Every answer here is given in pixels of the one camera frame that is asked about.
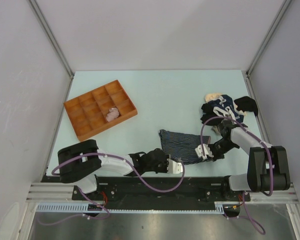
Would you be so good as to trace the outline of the striped navy underwear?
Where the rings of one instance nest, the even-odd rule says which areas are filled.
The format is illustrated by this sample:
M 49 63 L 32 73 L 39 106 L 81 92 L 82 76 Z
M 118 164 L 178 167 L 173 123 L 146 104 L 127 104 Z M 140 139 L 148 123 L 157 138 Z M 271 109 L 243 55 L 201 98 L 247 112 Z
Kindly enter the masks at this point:
M 198 157 L 195 149 L 201 144 L 200 135 L 160 129 L 161 149 L 172 158 L 180 158 L 185 165 L 194 165 L 206 162 Z

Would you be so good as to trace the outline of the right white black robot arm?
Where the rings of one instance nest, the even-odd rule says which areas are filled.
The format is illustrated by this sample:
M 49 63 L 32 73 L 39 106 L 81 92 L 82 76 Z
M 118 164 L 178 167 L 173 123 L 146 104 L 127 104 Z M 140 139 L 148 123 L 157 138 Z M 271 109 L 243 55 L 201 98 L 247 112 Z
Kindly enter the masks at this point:
M 245 125 L 224 118 L 218 125 L 221 139 L 205 146 L 208 161 L 223 159 L 232 149 L 241 149 L 248 156 L 247 172 L 226 177 L 227 184 L 220 188 L 221 196 L 232 201 L 239 192 L 263 193 L 271 196 L 274 191 L 286 191 L 291 179 L 287 151 L 261 140 Z

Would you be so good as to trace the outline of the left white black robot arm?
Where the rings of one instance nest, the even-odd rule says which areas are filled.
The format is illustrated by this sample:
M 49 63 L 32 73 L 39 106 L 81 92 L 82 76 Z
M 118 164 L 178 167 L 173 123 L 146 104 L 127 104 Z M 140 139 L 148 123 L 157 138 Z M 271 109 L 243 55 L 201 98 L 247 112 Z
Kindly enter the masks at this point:
M 156 148 L 148 153 L 130 153 L 121 159 L 113 158 L 99 149 L 95 140 L 86 140 L 57 152 L 59 179 L 63 184 L 78 185 L 90 200 L 100 196 L 96 171 L 117 173 L 125 177 L 136 177 L 148 172 L 168 173 L 170 156 Z

